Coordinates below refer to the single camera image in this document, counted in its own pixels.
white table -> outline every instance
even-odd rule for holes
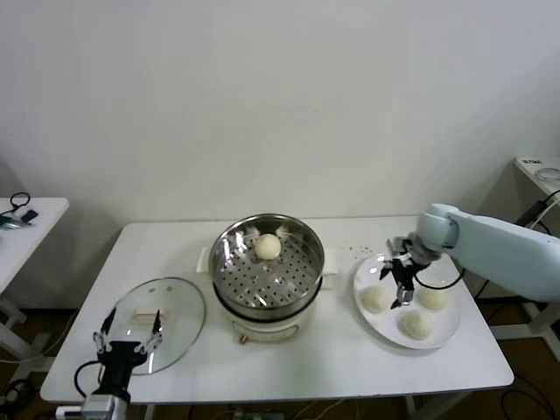
[[[176,364],[133,377],[133,403],[217,403],[307,400],[365,396],[410,396],[490,389],[510,384],[512,371],[461,282],[451,289],[461,305],[461,327],[436,351],[401,348],[373,332],[351,297],[349,273],[385,241],[406,235],[416,217],[307,220],[324,246],[336,249],[339,274],[333,289],[318,294],[308,329],[275,344],[239,344],[215,297],[208,274],[197,274],[200,250],[210,246],[229,222],[140,223],[128,225],[87,296],[41,389],[53,403],[81,400],[73,374],[95,359],[91,335],[99,330],[116,300],[130,288],[156,277],[194,281],[203,291],[207,319],[198,341]],[[433,269],[455,277],[444,258]],[[96,388],[97,370],[84,369],[80,383]],[[414,418],[431,418],[459,398],[434,399]]]
[[[517,157],[515,166],[547,196],[560,189],[560,181],[545,182],[535,176],[535,172],[542,168],[560,170],[560,156]],[[527,324],[495,325],[492,327],[494,337],[497,340],[543,339],[556,360],[560,361],[560,340],[551,328],[552,324],[560,319],[560,304],[549,304],[544,311],[539,311],[533,303],[525,303],[522,306],[531,320]]]
[[[560,181],[541,181],[535,172],[543,168],[560,171],[560,156],[523,156],[515,158],[515,166],[535,183],[546,195],[560,190]]]
[[[32,227],[11,231],[0,230],[0,293],[8,287],[33,251],[68,209],[68,200],[32,198],[28,207],[38,213],[38,216],[31,221]],[[10,209],[10,200],[0,199],[0,213]],[[11,330],[16,322],[25,322],[25,315],[6,297],[0,297],[0,311],[9,317],[5,324],[0,324],[0,346],[20,360],[39,354],[48,341],[49,334],[42,332],[31,344],[27,344]],[[47,358],[37,358],[22,363],[12,380],[24,378],[37,368],[48,369],[50,362]]]

glass lid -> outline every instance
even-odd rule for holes
[[[140,284],[115,305],[115,319],[108,341],[146,342],[159,311],[163,340],[134,369],[133,375],[154,374],[178,361],[200,335],[206,303],[199,288],[178,277],[164,277]]]

steamed bun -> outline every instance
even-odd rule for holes
[[[261,260],[274,260],[280,255],[282,244],[273,234],[262,234],[255,243],[255,254]]]
[[[389,297],[381,286],[371,286],[361,293],[361,302],[372,313],[381,313],[389,308]]]
[[[418,292],[418,300],[428,309],[441,311],[449,306],[449,293],[443,290],[422,289]]]
[[[426,340],[434,331],[430,315],[421,311],[409,311],[401,318],[401,331],[415,340]]]

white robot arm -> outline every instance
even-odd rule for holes
[[[412,299],[412,277],[446,253],[464,268],[525,298],[560,301],[560,239],[454,206],[432,204],[416,232],[390,243],[399,286],[394,307]]]

stainless steel steamer basket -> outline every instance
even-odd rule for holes
[[[273,234],[280,256],[260,260],[259,235]],[[301,312],[317,296],[325,253],[319,237],[301,220],[258,214],[237,221],[215,241],[210,273],[218,299],[233,314],[251,321],[275,322]]]

